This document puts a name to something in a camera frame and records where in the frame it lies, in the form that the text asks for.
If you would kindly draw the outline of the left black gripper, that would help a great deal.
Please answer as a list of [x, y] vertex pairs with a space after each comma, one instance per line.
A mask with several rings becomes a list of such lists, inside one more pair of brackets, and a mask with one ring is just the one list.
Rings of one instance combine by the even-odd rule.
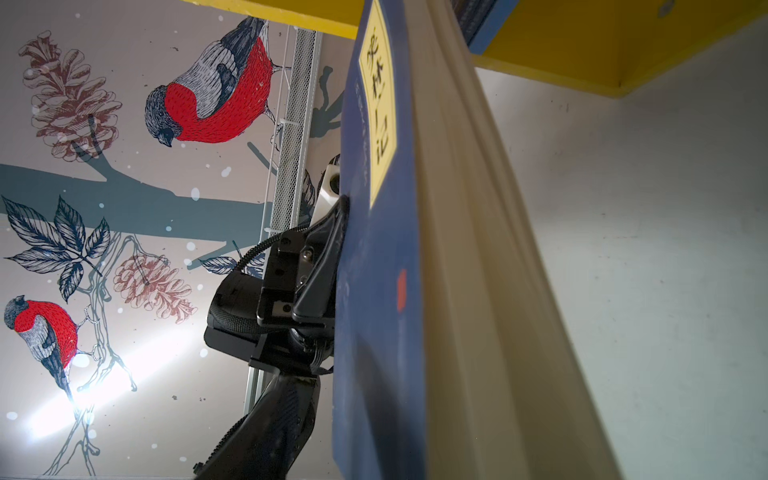
[[349, 219], [342, 195], [307, 231], [286, 231], [270, 248], [257, 321], [262, 327], [333, 327], [337, 272]]

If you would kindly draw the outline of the navy blue book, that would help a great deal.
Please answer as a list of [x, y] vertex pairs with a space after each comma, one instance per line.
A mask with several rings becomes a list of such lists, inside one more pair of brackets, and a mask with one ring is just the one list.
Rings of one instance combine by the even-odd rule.
[[474, 55], [490, 46], [519, 0], [452, 0], [454, 14], [463, 38]]
[[449, 2], [365, 3], [341, 141], [342, 475], [619, 478]]

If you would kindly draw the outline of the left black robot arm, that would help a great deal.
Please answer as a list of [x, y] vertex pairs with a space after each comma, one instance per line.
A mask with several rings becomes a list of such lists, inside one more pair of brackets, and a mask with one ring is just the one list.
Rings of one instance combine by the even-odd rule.
[[284, 479], [313, 432], [334, 354], [337, 270], [349, 199], [252, 247], [213, 296], [206, 345], [267, 374], [197, 479]]

